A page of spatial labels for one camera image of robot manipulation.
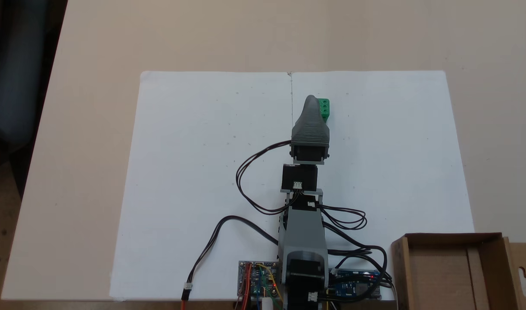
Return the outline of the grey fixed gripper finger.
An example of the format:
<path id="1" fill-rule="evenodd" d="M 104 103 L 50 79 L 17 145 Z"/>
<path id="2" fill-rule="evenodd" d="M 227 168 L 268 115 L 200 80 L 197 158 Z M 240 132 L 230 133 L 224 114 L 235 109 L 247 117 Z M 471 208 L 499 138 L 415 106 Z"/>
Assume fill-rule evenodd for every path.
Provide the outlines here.
<path id="1" fill-rule="evenodd" d="M 303 126 L 321 126 L 330 117 L 330 100 L 317 98 L 316 96 L 306 96 L 302 111 L 299 114 L 293 128 Z"/>

